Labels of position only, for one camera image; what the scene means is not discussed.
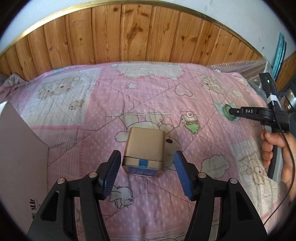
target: green tape roll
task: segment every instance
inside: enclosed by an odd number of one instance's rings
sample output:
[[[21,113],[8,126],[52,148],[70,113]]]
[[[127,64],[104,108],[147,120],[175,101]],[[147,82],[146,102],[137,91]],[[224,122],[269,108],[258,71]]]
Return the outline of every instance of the green tape roll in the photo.
[[[230,105],[226,104],[222,107],[222,111],[223,111],[223,114],[226,116],[226,118],[230,121],[234,121],[236,116],[233,116],[233,115],[230,115],[229,114],[229,109],[231,108]]]

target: bed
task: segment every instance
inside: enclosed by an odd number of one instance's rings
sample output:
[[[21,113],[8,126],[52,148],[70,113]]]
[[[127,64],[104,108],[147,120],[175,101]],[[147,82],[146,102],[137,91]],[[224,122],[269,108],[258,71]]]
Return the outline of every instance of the bed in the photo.
[[[114,149],[123,153],[131,127],[165,130],[163,175],[120,168],[100,205],[111,240],[182,241],[194,203],[178,180],[177,150],[213,178],[237,178],[262,220],[280,201],[261,164],[261,127],[223,111],[265,102],[240,74],[205,67],[261,58],[227,27],[180,6],[84,5],[37,23],[2,54],[1,72],[11,76],[0,102],[11,102],[49,146],[48,189],[96,170]],[[79,200],[75,206],[84,240]],[[218,223],[215,202],[210,240]]]

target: metal screw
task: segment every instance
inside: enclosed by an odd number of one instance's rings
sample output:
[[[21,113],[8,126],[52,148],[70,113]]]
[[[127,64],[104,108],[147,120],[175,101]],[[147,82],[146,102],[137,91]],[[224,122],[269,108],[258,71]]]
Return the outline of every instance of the metal screw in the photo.
[[[58,184],[62,184],[62,183],[64,183],[65,182],[65,179],[63,178],[63,177],[61,177],[61,178],[59,178],[58,180],[57,180],[57,183]]]
[[[231,182],[232,184],[237,184],[237,179],[235,179],[235,178],[231,178],[231,179],[230,179],[230,182]]]
[[[97,176],[97,173],[96,172],[91,172],[90,174],[89,174],[89,177],[96,177]]]
[[[204,172],[200,172],[200,173],[198,174],[198,176],[199,176],[200,178],[205,178],[207,175],[206,175]]]

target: blue label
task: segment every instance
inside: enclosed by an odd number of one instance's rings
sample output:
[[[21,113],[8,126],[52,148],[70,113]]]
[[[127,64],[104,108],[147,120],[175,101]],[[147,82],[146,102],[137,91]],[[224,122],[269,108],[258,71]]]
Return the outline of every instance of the blue label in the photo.
[[[148,160],[146,159],[139,159],[139,168],[147,168],[148,167]]]
[[[158,170],[128,166],[128,172],[135,175],[156,177]]]

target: cloud print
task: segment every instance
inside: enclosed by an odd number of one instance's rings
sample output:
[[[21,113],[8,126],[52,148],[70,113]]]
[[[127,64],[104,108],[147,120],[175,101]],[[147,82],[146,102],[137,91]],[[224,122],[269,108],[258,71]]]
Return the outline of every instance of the cloud print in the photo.
[[[205,172],[210,177],[218,179],[224,176],[225,171],[230,167],[229,162],[222,155],[213,155],[202,161],[201,172]]]

